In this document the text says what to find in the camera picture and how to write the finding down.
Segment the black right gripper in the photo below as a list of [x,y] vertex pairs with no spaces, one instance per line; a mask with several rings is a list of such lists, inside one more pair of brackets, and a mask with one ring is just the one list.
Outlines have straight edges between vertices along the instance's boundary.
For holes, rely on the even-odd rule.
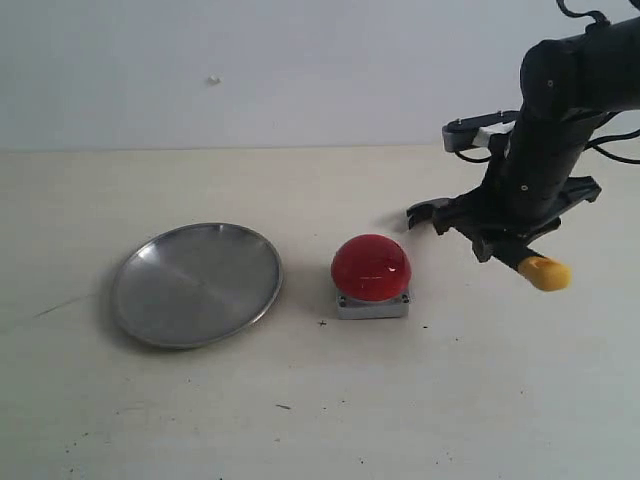
[[432,224],[439,235],[453,228],[471,241],[481,263],[495,258],[503,264],[520,264],[530,256],[530,244],[557,230],[561,216],[582,202],[593,203],[601,187],[591,177],[569,177],[548,211],[525,219],[507,210],[495,195],[477,187],[456,198],[434,201]]

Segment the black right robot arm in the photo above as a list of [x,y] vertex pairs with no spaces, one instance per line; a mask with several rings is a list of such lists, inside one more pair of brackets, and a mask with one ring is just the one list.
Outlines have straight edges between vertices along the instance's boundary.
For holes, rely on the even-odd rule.
[[639,107],[639,21],[588,26],[582,35],[544,40],[520,69],[523,104],[452,121],[444,148],[490,152],[481,184],[434,209],[440,234],[467,237],[479,261],[514,266],[529,244],[557,229],[560,217],[601,192],[591,177],[571,172],[594,131],[615,113]]

